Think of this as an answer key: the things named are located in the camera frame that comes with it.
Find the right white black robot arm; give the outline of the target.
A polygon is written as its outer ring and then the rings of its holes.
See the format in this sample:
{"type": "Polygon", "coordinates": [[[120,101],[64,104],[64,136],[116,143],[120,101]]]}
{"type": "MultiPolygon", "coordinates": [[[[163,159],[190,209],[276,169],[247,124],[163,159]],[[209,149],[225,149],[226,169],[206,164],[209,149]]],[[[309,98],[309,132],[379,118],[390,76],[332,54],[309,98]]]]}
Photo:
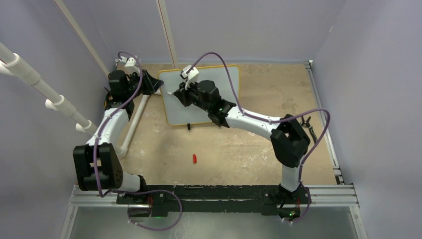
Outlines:
{"type": "Polygon", "coordinates": [[[172,95],[185,107],[194,105],[205,111],[217,126],[242,129],[269,140],[282,165],[280,198],[287,203],[297,200],[301,194],[300,165],[311,140],[292,115],[284,118],[248,116],[235,103],[223,99],[211,80],[191,83],[189,87],[182,82],[172,95]]]}

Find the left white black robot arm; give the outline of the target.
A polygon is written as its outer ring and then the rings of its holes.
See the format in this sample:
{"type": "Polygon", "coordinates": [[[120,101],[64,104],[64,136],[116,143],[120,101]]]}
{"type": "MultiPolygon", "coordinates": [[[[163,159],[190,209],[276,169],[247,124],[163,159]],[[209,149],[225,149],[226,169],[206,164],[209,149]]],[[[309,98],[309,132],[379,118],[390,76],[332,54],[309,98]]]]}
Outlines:
{"type": "Polygon", "coordinates": [[[164,84],[146,70],[125,73],[114,70],[108,75],[109,89],[104,102],[104,117],[94,135],[73,150],[79,188],[82,191],[107,190],[129,192],[135,203],[148,199],[145,179],[125,173],[117,155],[117,142],[134,111],[133,99],[157,92],[164,84]]]}

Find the yellow framed whiteboard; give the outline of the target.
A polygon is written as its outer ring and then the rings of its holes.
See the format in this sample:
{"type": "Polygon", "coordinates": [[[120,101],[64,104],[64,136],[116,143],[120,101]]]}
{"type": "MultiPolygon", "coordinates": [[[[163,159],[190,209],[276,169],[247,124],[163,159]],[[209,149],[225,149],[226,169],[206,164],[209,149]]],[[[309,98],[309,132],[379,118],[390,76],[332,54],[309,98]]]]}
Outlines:
{"type": "Polygon", "coordinates": [[[181,69],[164,70],[158,73],[158,79],[164,84],[160,90],[164,102],[167,123],[171,126],[211,123],[208,114],[223,106],[222,101],[236,103],[234,94],[240,98],[240,68],[237,65],[198,67],[199,101],[184,107],[174,93],[183,82],[180,77],[181,69]]]}

